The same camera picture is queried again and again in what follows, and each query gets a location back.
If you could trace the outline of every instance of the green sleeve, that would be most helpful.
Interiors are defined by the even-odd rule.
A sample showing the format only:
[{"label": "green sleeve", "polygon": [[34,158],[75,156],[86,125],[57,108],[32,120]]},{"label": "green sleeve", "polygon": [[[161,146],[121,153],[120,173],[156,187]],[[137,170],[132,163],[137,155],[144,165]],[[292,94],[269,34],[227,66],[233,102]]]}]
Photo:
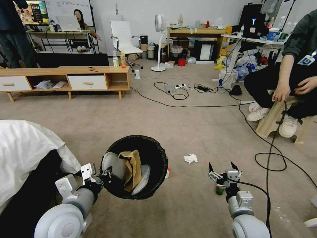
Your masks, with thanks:
[{"label": "green sleeve", "polygon": [[284,44],[284,51],[282,53],[285,55],[292,55],[294,58],[298,57],[303,46],[308,40],[309,27],[312,21],[313,12],[305,15],[296,25],[293,33],[290,35],[288,40]]}]

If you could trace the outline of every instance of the white bedsheet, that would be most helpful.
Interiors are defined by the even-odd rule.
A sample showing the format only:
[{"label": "white bedsheet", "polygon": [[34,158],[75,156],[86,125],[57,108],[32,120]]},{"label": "white bedsheet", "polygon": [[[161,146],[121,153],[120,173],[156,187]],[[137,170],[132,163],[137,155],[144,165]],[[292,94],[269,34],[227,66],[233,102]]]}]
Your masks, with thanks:
[{"label": "white bedsheet", "polygon": [[24,120],[0,120],[0,214],[29,173],[53,149],[62,158],[63,172],[81,169],[65,142],[51,130]]}]

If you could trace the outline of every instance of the whiteboard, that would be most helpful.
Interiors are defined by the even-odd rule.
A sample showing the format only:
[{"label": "whiteboard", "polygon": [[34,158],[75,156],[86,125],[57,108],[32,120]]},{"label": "whiteboard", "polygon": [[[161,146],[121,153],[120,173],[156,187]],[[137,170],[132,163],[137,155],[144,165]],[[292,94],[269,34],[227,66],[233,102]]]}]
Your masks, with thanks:
[{"label": "whiteboard", "polygon": [[45,0],[47,13],[50,19],[58,22],[56,16],[73,16],[74,10],[79,9],[83,13],[84,22],[93,26],[89,0]]}]

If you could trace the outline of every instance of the cabinet drawer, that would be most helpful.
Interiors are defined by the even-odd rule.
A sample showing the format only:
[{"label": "cabinet drawer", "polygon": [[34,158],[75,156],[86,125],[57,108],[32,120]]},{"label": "cabinet drawer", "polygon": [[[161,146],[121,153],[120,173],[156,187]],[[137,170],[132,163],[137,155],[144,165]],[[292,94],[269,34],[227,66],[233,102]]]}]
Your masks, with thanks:
[{"label": "cabinet drawer", "polygon": [[32,90],[24,76],[0,76],[0,91]]},{"label": "cabinet drawer", "polygon": [[68,75],[70,86],[73,90],[106,90],[104,75]]}]

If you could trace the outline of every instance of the power strip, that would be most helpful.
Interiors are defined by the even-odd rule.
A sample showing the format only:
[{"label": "power strip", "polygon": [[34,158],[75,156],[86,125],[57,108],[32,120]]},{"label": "power strip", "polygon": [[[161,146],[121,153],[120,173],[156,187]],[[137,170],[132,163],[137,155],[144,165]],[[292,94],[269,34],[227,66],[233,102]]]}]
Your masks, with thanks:
[{"label": "power strip", "polygon": [[175,89],[180,89],[180,88],[187,88],[186,84],[179,84],[175,86]]}]

